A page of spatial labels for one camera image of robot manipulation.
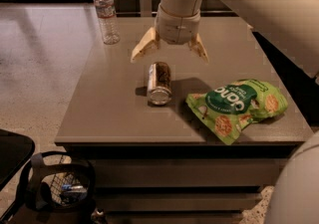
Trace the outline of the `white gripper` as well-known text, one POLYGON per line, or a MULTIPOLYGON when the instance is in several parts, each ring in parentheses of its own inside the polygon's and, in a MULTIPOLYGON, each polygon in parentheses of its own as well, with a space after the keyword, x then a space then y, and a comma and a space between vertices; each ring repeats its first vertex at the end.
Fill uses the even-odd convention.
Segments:
POLYGON ((172 45, 183 45, 188 42, 189 49, 206 63, 209 62, 200 35, 198 33, 200 13, 181 17, 172 15, 159 5, 155 27, 150 27, 132 50, 131 62, 145 56, 150 49, 160 47, 160 38, 172 45))

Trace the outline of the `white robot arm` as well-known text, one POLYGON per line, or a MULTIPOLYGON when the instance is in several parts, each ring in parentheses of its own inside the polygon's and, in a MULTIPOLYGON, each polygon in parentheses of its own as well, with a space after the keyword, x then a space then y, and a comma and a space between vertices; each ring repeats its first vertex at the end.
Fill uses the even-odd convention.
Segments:
MULTIPOLYGON (((304 70, 318 74, 318 0, 220 0, 287 57, 300 58, 304 70)), ((132 52, 142 57, 160 40, 188 43, 204 60, 199 41, 201 0, 160 0, 156 22, 132 52)), ((319 224, 319 136, 313 134, 287 161, 270 202, 264 224, 319 224)))

